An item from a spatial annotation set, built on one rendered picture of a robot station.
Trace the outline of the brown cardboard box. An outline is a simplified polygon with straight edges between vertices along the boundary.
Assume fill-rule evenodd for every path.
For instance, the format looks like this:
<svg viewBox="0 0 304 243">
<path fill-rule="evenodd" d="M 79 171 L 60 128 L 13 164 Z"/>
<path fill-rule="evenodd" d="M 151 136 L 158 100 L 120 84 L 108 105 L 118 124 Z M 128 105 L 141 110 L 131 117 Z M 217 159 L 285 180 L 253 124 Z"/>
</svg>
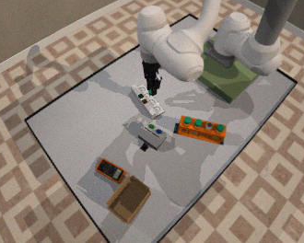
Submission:
<svg viewBox="0 0 304 243">
<path fill-rule="evenodd" d="M 148 197 L 151 195 L 151 191 L 145 191 L 138 184 L 149 190 L 149 187 L 133 174 L 131 178 L 128 175 L 112 197 L 110 197 L 106 202 L 106 204 L 108 204 L 106 208 L 123 223 L 131 223 L 134 219 L 133 214 L 135 212 L 139 212 Z M 126 189 L 123 188 L 124 186 Z"/>
</svg>

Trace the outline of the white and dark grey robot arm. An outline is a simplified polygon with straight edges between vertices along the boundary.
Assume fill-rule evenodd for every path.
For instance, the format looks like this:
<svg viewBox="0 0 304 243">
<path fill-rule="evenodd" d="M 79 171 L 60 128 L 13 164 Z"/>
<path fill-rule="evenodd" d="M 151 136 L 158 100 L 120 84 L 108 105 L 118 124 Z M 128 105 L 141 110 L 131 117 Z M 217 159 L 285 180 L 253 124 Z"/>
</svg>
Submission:
<svg viewBox="0 0 304 243">
<path fill-rule="evenodd" d="M 244 14 L 229 14 L 217 30 L 215 43 L 207 40 L 211 48 L 205 50 L 205 55 L 225 68 L 238 59 L 257 75 L 271 75 L 282 64 L 278 36 L 297 1 L 268 0 L 256 31 L 252 31 L 251 23 Z M 221 0 L 204 0 L 195 24 L 175 33 L 160 6 L 142 8 L 136 30 L 143 61 L 159 63 L 160 70 L 165 69 L 182 82 L 197 79 L 204 70 L 201 55 L 204 43 L 216 24 L 220 5 Z"/>
</svg>

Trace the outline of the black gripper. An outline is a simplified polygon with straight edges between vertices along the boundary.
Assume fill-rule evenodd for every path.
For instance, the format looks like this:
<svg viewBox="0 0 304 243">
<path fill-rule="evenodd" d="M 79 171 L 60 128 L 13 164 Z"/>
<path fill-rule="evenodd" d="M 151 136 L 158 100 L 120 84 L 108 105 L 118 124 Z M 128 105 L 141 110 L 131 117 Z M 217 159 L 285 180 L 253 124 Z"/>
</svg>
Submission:
<svg viewBox="0 0 304 243">
<path fill-rule="evenodd" d="M 144 76 L 146 78 L 147 91 L 151 88 L 151 96 L 153 97 L 157 94 L 157 89 L 159 89 L 160 82 L 162 80 L 162 77 L 158 75 L 160 64 L 148 64 L 143 61 L 142 65 L 144 68 Z"/>
</svg>

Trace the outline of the orange digital multimeter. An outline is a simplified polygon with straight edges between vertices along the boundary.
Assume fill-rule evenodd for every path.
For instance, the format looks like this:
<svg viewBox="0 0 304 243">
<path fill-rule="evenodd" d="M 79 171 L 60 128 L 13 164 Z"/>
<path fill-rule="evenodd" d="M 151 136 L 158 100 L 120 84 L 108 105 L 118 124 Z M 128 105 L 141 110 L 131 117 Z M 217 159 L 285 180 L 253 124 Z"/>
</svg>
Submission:
<svg viewBox="0 0 304 243">
<path fill-rule="evenodd" d="M 104 175 L 105 177 L 117 182 L 121 183 L 124 175 L 126 174 L 125 170 L 112 164 L 112 162 L 102 158 L 99 164 L 96 167 L 96 170 Z"/>
</svg>

